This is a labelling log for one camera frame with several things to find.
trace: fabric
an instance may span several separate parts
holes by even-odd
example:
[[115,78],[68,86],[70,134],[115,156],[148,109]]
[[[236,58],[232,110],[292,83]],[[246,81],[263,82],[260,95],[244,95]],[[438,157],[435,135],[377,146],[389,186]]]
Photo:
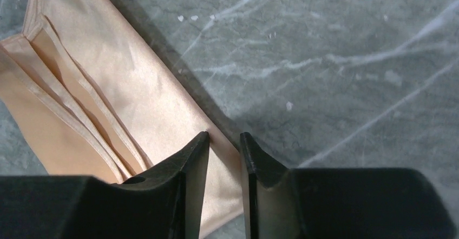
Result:
[[211,134],[200,237],[242,213],[239,154],[109,0],[29,0],[0,99],[49,174],[106,182]]

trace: folded garment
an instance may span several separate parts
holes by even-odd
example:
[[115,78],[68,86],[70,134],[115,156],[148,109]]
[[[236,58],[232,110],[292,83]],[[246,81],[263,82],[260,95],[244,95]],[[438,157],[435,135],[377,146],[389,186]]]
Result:
[[0,99],[50,174],[107,182],[211,134],[200,237],[242,212],[239,154],[109,0],[29,0]]

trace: beige fabric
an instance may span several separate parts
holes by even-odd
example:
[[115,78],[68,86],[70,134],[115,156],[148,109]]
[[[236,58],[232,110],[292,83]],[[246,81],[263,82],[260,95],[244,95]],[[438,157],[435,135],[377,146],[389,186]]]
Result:
[[238,152],[109,0],[29,0],[1,45],[0,98],[50,174],[121,182],[207,130],[200,236],[242,212]]

